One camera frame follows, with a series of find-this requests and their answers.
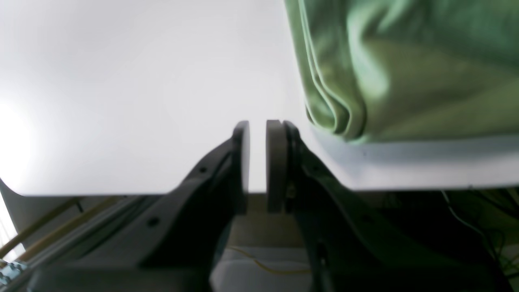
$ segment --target white surface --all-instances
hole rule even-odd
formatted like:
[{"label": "white surface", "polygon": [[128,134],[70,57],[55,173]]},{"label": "white surface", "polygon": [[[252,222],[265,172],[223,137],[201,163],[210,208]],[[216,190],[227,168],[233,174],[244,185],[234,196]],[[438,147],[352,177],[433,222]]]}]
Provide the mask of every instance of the white surface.
[{"label": "white surface", "polygon": [[346,145],[306,121],[282,0],[3,0],[0,177],[22,194],[164,193],[251,122],[293,121],[357,190],[517,184],[519,137]]}]

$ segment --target white tabletop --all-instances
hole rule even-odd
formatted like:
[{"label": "white tabletop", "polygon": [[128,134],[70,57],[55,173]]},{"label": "white tabletop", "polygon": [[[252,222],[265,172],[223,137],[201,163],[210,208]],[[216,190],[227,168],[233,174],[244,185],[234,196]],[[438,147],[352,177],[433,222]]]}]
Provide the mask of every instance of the white tabletop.
[{"label": "white tabletop", "polygon": [[4,0],[0,177],[22,194],[164,193],[251,122],[291,120],[356,190],[517,184],[519,137],[347,145],[306,121],[282,0]]}]

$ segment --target wooden stick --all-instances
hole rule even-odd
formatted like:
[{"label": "wooden stick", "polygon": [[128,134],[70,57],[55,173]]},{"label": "wooden stick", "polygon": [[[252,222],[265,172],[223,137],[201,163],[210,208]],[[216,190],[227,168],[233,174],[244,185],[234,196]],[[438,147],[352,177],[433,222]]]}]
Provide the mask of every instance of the wooden stick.
[{"label": "wooden stick", "polygon": [[54,210],[45,214],[43,217],[39,218],[36,222],[34,222],[31,226],[24,229],[22,232],[18,233],[15,237],[9,240],[4,246],[0,248],[0,258],[3,258],[6,254],[8,254],[12,249],[14,249],[18,244],[22,241],[26,240],[29,236],[34,234],[34,232],[38,231],[42,226],[49,223],[52,219],[56,218],[58,215],[62,214],[70,207],[76,205],[79,201],[81,201],[83,197],[75,197],[66,201],[65,203],[59,205]]},{"label": "wooden stick", "polygon": [[123,197],[121,196],[115,196],[115,197],[109,197],[108,199],[101,202],[99,205],[95,206],[94,208],[91,208],[84,213],[80,214],[79,216],[76,216],[74,219],[70,220],[69,222],[65,223],[64,225],[61,225],[59,228],[54,230],[53,232],[47,234],[47,236],[40,239],[38,242],[33,244],[29,249],[25,251],[23,255],[21,255],[17,261],[28,261],[31,258],[33,258],[35,255],[39,254],[42,250],[49,247],[51,244],[56,242],[57,240],[61,239],[80,225],[86,223],[88,220],[92,219],[94,216],[99,214],[100,212],[104,211],[105,209],[115,205],[119,200],[121,200]]}]

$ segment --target black bracket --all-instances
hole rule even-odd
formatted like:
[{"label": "black bracket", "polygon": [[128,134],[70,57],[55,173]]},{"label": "black bracket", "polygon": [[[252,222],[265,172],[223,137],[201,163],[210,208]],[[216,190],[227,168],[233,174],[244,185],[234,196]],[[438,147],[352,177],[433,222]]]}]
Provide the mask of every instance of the black bracket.
[{"label": "black bracket", "polygon": [[[81,259],[40,270],[34,292],[210,291],[222,231],[246,211],[249,128],[207,154],[181,185]],[[497,291],[485,266],[418,244],[342,186],[290,122],[267,122],[271,213],[292,213],[313,291]]]}]

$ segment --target green fabric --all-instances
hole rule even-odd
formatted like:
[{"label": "green fabric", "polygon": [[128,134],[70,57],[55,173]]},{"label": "green fabric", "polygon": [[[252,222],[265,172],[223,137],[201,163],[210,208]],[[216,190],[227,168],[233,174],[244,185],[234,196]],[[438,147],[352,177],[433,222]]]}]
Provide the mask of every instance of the green fabric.
[{"label": "green fabric", "polygon": [[317,127],[364,143],[519,132],[518,0],[285,0]]}]

